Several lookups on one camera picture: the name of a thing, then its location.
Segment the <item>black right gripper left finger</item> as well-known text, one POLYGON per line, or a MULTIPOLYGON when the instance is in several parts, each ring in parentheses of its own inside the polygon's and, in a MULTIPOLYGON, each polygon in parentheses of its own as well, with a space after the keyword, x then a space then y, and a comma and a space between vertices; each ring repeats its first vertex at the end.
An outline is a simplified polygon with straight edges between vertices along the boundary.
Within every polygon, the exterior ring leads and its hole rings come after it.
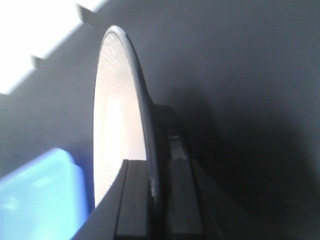
POLYGON ((147 162, 129 160, 126 170, 117 240, 148 240, 150 238, 150 196, 147 162))

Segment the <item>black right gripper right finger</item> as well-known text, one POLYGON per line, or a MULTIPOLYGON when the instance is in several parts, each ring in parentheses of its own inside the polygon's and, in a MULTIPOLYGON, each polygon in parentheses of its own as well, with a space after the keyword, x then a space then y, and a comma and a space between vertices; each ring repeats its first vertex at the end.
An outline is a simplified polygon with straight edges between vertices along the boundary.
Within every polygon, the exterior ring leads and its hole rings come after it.
POLYGON ((205 229, 191 164, 188 135, 175 111, 166 105, 155 106, 168 147, 166 214, 169 240, 204 240, 205 229))

